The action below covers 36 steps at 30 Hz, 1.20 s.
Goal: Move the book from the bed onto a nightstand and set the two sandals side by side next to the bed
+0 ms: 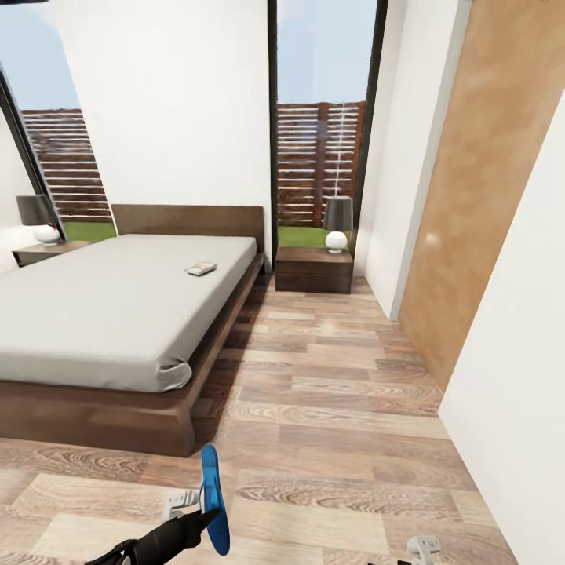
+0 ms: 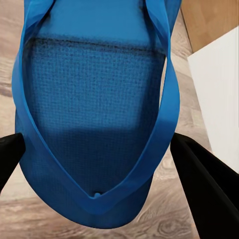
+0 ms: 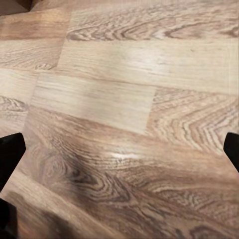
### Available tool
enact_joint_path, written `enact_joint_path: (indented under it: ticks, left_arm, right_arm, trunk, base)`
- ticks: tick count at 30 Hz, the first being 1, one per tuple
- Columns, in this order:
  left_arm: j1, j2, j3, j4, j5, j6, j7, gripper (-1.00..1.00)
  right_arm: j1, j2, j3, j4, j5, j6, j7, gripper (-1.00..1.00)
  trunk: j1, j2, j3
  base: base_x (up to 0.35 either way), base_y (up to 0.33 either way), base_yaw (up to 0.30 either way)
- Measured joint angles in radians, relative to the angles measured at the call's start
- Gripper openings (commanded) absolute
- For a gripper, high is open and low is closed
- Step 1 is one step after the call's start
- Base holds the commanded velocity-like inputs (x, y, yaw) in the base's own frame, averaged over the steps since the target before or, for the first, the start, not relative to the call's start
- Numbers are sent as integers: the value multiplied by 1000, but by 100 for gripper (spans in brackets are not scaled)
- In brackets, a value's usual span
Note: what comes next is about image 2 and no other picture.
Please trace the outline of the sandal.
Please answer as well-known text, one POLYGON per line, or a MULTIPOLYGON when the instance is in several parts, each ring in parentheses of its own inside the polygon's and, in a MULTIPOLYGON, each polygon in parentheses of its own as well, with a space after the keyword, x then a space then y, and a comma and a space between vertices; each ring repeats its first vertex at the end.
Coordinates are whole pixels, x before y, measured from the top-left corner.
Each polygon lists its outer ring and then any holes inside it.
POLYGON ((181 2, 24 0, 11 80, 19 164, 67 219, 116 229, 141 211, 179 118, 171 36, 181 2))

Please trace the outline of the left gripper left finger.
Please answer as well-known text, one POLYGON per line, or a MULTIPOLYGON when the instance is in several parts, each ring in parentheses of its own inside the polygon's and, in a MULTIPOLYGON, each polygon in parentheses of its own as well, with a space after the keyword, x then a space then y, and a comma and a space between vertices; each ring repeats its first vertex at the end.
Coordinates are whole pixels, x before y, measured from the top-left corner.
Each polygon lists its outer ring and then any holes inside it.
POLYGON ((0 192, 26 151, 22 133, 0 137, 0 192))

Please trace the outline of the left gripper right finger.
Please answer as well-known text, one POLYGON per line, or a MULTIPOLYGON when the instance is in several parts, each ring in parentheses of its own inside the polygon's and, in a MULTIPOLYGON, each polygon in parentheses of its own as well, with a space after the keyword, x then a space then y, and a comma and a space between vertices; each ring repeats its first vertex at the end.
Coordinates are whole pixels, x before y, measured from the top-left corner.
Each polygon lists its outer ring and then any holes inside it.
POLYGON ((200 239, 239 239, 239 174, 188 136, 170 151, 200 239))

